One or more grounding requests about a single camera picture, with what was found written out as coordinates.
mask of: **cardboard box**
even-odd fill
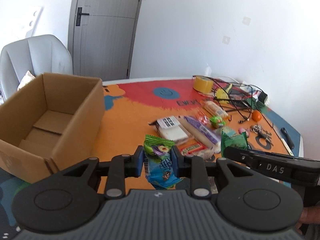
[[[34,183],[90,156],[102,81],[45,73],[0,106],[0,167]]]

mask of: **person's hand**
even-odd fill
[[[320,206],[306,207],[303,208],[302,214],[298,223],[296,224],[296,229],[301,234],[299,228],[302,224],[318,224],[320,225]]]

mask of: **white wall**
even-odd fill
[[[142,1],[130,78],[204,74],[206,63],[265,90],[320,160],[320,0]]]
[[[17,41],[31,6],[43,7],[33,36],[53,34],[67,46],[71,0],[0,0],[0,51]]]

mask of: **door handle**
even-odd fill
[[[76,19],[76,26],[80,26],[81,15],[90,15],[90,14],[89,14],[89,13],[83,13],[83,12],[82,12],[82,7],[78,7],[78,10],[77,10],[77,19]]]

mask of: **green candy wrapper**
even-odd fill
[[[221,116],[213,116],[210,119],[211,125],[214,128],[220,128],[226,125],[226,122],[223,120]]]
[[[214,130],[214,132],[215,132],[217,135],[220,135],[220,136],[221,136],[221,134],[222,134],[222,131],[223,131],[226,135],[228,135],[229,137],[234,136],[234,135],[237,134],[237,133],[236,133],[232,128],[230,128],[229,126],[220,127],[220,128],[218,128],[218,129]]]
[[[144,141],[144,168],[146,179],[155,189],[168,189],[182,179],[173,174],[171,147],[174,141],[146,135]]]
[[[222,157],[224,157],[223,155],[224,149],[228,146],[247,150],[248,149],[247,134],[243,132],[242,134],[229,137],[222,131],[222,134],[221,134],[221,156]]]

